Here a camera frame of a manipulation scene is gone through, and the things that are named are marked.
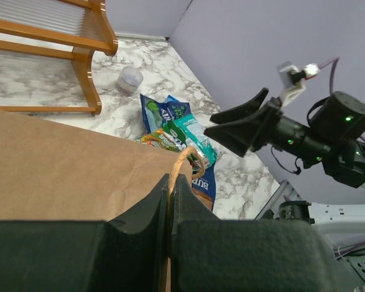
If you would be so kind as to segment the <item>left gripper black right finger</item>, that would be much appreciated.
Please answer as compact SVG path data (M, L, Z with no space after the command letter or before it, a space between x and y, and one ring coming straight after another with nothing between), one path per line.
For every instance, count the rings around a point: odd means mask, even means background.
M309 208L286 201L278 220L221 220L183 176L171 180L172 291L361 291L310 224Z

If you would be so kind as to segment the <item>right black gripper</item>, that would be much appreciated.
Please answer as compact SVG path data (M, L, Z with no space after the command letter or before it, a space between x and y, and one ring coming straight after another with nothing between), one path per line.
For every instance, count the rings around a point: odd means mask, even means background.
M272 100L261 107L268 93L268 88L262 88L244 104L211 115L210 121L219 125L206 128L204 135L239 157L270 144L301 159L304 166L320 163L329 155L330 143L311 128L284 116Z

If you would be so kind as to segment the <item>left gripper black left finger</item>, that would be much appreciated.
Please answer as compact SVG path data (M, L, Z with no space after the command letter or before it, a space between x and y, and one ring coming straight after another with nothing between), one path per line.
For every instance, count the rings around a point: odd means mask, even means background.
M0 291L164 291L168 180L110 221L0 221Z

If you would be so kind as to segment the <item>teal white snack packet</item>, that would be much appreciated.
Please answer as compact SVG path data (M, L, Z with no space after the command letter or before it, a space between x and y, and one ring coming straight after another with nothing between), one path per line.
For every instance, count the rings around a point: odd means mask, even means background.
M196 148L205 169L216 163L217 151L212 147L209 138L204 135L204 128L193 114L168 121L163 130L182 150L189 146Z

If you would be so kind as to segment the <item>blue sweet chilli chips bag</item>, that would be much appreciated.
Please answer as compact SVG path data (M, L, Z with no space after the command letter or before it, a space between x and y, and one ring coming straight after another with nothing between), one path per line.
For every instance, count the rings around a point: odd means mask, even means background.
M214 165L207 168L200 178L192 180L192 190L201 202L211 211L216 198Z

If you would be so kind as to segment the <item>yellow green candy packet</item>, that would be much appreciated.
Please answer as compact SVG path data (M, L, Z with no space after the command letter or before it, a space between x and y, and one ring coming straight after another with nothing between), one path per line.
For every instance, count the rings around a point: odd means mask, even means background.
M142 136L137 140L137 142L177 153L182 152L185 149L184 145L179 143L163 128L159 128L149 134Z

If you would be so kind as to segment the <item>blue salt vinegar chips bag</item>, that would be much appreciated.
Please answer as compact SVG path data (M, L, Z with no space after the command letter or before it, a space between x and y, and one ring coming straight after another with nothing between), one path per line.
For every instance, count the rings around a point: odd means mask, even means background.
M191 114L189 103L180 102L169 95L163 102L140 95L142 120L146 132L152 133L162 128L167 122Z

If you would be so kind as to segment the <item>brown paper bag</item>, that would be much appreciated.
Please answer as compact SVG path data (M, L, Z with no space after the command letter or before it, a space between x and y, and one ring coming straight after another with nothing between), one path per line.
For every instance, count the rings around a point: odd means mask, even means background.
M0 111L0 221L110 221L145 198L177 154ZM171 288L167 212L167 281Z

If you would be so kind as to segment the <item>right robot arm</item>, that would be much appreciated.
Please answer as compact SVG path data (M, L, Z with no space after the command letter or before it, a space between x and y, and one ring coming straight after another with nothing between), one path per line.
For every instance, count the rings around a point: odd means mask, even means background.
M252 100L211 116L205 135L238 156L269 145L301 161L304 169L321 164L326 175L349 187L365 188L365 104L341 92L316 102L303 125L283 114L283 101ZM285 198L276 219L303 220L320 234L365 233L365 205L323 205Z

